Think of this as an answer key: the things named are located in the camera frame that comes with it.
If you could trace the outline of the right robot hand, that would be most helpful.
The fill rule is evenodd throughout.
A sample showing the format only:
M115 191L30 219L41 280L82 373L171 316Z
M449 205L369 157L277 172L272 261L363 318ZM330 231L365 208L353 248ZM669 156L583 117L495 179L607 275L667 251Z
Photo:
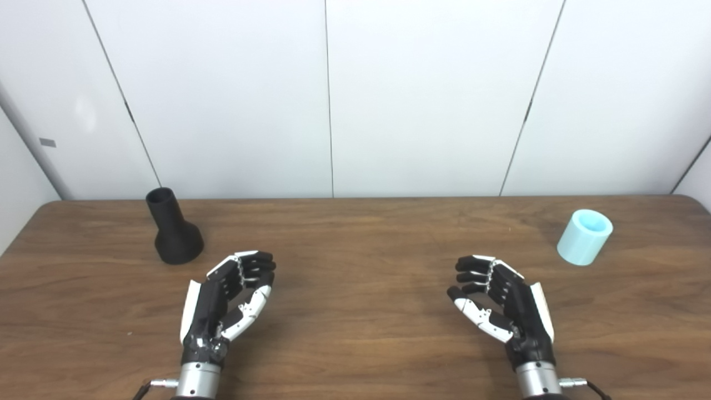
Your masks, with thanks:
M527 363L556 365L554 328L540 283L491 256L460 257L457 286L447 289L453 304L478 329L502 342L513 369Z

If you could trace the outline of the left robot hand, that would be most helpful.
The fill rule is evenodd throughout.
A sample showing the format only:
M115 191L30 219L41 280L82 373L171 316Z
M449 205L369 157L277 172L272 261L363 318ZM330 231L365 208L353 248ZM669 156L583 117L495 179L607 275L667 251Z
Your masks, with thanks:
M179 334L181 364L223 367L231 342L264 310L276 268L271 253L243 251L226 256L203 282L190 281Z

